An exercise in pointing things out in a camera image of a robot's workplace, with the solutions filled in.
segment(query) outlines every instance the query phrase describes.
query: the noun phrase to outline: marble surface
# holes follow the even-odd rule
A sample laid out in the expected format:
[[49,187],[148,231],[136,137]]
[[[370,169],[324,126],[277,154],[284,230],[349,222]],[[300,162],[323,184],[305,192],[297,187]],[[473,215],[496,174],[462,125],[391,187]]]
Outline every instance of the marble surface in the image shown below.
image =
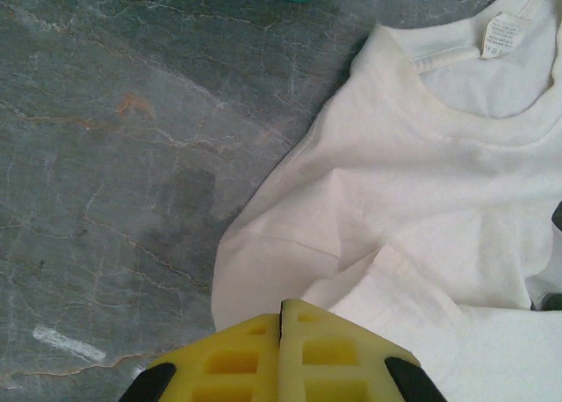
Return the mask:
[[493,0],[0,0],[0,399],[117,400],[213,331],[229,222],[375,20]]

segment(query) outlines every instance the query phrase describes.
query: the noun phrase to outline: gray marble floor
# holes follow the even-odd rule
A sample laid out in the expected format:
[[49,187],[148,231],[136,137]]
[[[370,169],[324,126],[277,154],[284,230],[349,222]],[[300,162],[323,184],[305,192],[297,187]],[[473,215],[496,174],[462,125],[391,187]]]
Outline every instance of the gray marble floor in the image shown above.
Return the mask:
[[375,20],[493,0],[0,0],[0,399],[117,400],[213,331],[217,242]]

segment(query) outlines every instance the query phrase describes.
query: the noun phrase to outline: white t-shirt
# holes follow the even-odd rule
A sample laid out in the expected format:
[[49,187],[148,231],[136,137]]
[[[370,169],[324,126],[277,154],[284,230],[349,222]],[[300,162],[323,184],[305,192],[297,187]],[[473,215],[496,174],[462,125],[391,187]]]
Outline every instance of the white t-shirt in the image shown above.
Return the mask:
[[303,298],[412,351],[450,402],[562,400],[562,312],[530,310],[562,290],[560,2],[376,27],[222,239],[217,328]]

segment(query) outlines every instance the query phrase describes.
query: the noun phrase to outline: clothing label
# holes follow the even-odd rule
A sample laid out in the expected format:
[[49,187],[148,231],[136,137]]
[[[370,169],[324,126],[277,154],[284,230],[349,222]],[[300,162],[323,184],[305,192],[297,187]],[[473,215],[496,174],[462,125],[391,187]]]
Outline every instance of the clothing label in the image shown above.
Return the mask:
[[481,58],[489,60],[510,53],[521,44],[532,20],[500,13],[490,20],[484,33]]

